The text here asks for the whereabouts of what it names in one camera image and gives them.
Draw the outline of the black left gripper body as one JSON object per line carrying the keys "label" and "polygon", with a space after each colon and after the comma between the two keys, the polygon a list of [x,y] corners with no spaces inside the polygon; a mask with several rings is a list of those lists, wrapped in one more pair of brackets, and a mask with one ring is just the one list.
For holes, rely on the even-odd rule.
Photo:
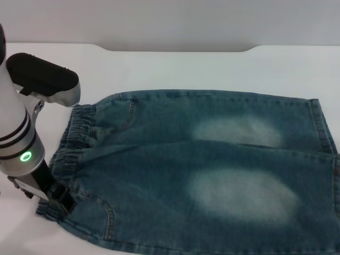
{"label": "black left gripper body", "polygon": [[17,189],[31,199],[38,196],[62,204],[67,199],[67,188],[59,184],[45,160],[32,172],[22,176],[7,177]]}

